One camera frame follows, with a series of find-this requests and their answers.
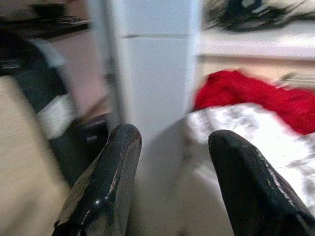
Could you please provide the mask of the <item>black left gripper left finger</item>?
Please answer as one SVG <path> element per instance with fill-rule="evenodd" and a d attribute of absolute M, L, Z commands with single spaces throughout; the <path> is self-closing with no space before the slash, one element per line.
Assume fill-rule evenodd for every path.
<path fill-rule="evenodd" d="M 52 236 L 125 236 L 141 148 L 134 125 L 112 129 L 100 154 L 72 187 Z"/>

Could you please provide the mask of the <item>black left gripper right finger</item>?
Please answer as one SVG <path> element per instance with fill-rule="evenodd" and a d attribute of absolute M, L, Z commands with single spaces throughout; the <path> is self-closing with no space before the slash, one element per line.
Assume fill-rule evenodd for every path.
<path fill-rule="evenodd" d="M 315 236 L 315 217 L 256 146 L 217 130 L 208 147 L 235 236 Z"/>

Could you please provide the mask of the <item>white grey patterned cloth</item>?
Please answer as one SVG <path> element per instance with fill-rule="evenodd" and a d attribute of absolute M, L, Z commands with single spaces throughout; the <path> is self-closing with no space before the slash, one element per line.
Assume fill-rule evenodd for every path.
<path fill-rule="evenodd" d="M 253 103 L 206 108 L 185 118 L 185 135 L 196 156 L 209 154 L 209 135 L 222 129 L 256 146 L 303 203 L 315 206 L 315 132 L 299 134 L 276 113 Z"/>

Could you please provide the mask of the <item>beige fabric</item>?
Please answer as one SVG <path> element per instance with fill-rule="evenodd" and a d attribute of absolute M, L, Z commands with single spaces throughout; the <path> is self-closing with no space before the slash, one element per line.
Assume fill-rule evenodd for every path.
<path fill-rule="evenodd" d="M 32 107 L 0 77 L 0 236 L 51 236 L 69 194 Z"/>

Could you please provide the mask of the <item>red garment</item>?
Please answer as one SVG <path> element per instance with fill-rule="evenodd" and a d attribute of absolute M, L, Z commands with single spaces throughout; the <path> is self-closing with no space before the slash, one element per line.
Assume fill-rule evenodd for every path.
<path fill-rule="evenodd" d="M 315 132 L 315 92 L 278 88 L 239 70 L 209 74 L 196 93 L 193 109 L 197 111 L 240 103 L 255 103 L 275 112 L 300 134 Z"/>

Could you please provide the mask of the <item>white cabinet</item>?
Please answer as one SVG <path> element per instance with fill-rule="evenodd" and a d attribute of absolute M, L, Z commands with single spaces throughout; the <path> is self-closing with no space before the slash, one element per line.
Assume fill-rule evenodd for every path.
<path fill-rule="evenodd" d="M 200 0 L 90 0 L 90 5 L 118 122 L 138 127 L 144 154 L 180 156 Z"/>

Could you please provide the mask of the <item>dark grey bag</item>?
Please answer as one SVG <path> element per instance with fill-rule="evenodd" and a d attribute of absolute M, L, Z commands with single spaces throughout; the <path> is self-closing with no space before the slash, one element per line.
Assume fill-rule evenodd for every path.
<path fill-rule="evenodd" d="M 10 75 L 17 82 L 63 177 L 73 186 L 107 140 L 107 98 L 79 115 L 59 67 L 50 65 L 33 41 L 5 29 L 0 29 L 0 75 Z"/>

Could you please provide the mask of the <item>white shelf board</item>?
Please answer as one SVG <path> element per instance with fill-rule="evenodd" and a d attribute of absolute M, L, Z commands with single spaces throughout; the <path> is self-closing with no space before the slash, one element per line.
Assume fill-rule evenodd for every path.
<path fill-rule="evenodd" d="M 197 48 L 201 56 L 315 60 L 315 24 L 294 22 L 252 32 L 211 28 L 200 33 Z"/>

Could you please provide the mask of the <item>black white patterned cloth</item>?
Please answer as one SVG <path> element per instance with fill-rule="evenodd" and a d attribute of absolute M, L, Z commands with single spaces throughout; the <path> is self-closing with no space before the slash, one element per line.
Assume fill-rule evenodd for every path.
<path fill-rule="evenodd" d="M 315 0 L 202 0 L 203 30 L 269 30 L 295 20 L 315 21 Z"/>

